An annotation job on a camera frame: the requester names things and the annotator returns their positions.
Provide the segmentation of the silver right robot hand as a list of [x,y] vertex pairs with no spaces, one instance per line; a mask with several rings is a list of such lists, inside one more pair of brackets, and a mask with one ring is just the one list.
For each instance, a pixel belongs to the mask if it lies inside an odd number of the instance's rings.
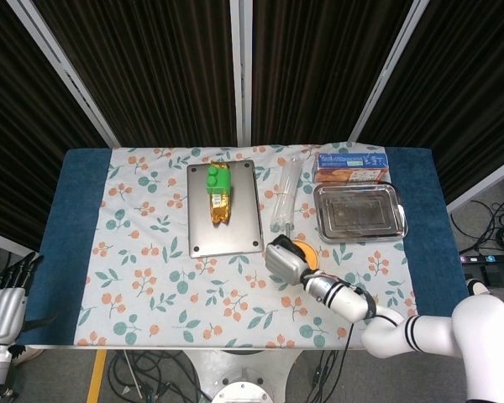
[[286,235],[277,236],[265,249],[265,266],[288,285],[299,285],[312,272],[304,251]]

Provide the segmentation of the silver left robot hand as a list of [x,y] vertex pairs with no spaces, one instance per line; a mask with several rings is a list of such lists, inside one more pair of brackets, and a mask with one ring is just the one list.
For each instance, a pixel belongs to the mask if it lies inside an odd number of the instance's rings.
[[44,258],[35,257],[32,252],[0,274],[0,345],[11,345],[21,333],[45,327],[57,318],[54,312],[47,317],[25,320],[34,276]]

